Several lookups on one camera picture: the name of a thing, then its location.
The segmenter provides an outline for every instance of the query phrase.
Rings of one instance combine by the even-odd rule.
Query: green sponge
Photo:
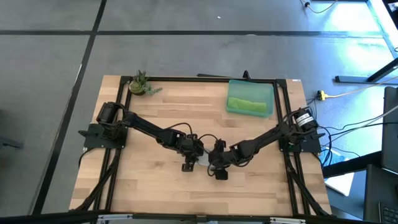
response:
[[[228,107],[232,109],[253,111],[258,113],[265,113],[267,111],[266,103],[256,103],[248,100],[241,100],[235,97],[228,98]]]

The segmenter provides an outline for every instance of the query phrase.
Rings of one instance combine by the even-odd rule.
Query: wooden tabletop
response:
[[[104,76],[92,122],[95,122],[104,102],[116,100],[119,80],[120,76]],[[229,146],[243,139],[255,138],[278,123],[275,106],[274,114],[268,118],[228,113],[228,83],[151,84],[154,88],[161,86],[163,90],[153,96],[133,95],[129,110],[163,128],[187,122],[199,136],[211,133]],[[306,102],[301,81],[287,80],[287,88],[292,110],[304,107]],[[279,91],[282,111],[285,112],[283,94]],[[189,133],[186,126],[175,129]],[[212,149],[213,138],[202,140],[206,148]],[[103,156],[104,149],[95,149],[83,158],[70,208],[79,206],[96,185]],[[330,212],[319,161],[309,153],[302,153],[301,161],[306,186],[323,209]],[[207,167],[198,164],[193,172],[182,172],[183,162],[180,154],[130,129],[121,155],[111,210],[212,215],[292,214],[284,160],[277,142],[261,149],[248,166],[228,168],[229,179],[224,181],[209,177]],[[104,208],[107,191],[105,187],[101,208]],[[295,192],[298,209],[303,212],[297,186]]]

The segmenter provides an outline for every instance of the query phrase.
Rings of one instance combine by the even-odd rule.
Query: yellow cable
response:
[[[371,85],[371,86],[367,86],[367,87],[364,87],[364,88],[360,88],[360,89],[357,89],[357,90],[349,91],[349,92],[347,92],[347,93],[342,93],[342,94],[335,95],[335,96],[331,96],[331,95],[325,94],[325,98],[337,98],[337,97],[349,95],[349,94],[356,93],[356,92],[361,91],[361,90],[365,90],[365,89],[367,89],[367,88],[371,88],[371,87],[374,87],[374,86],[381,85],[381,84],[386,83],[386,82],[389,82],[389,81],[391,81],[391,80],[393,80],[393,79],[395,79],[395,78],[398,78],[398,76],[397,76],[397,77],[394,77],[394,78],[390,78],[390,79],[388,79],[388,80],[386,80],[386,81],[384,81],[384,82],[380,82],[380,83],[377,83],[377,84],[374,84],[374,85]]]
[[[307,3],[307,2],[305,0],[301,0],[301,1],[303,2],[304,6],[305,6],[305,3]],[[309,4],[306,7],[309,8],[313,13],[323,13],[326,10],[330,9],[334,4],[336,4],[337,1],[338,0],[335,0],[329,7],[327,7],[326,9],[324,9],[322,11],[319,11],[319,12],[313,10],[313,8]]]

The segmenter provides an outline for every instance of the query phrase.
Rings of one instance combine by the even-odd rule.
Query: plastic tub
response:
[[[274,110],[274,88],[266,83],[230,80],[226,110],[266,118]]]

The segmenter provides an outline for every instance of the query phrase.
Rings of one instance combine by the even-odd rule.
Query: succulent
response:
[[[146,77],[146,71],[138,70],[137,75],[132,78],[130,91],[135,94],[142,93],[144,91],[145,93],[153,95],[162,90],[162,88],[157,88],[153,90],[152,86],[147,82],[148,79],[149,78]]]

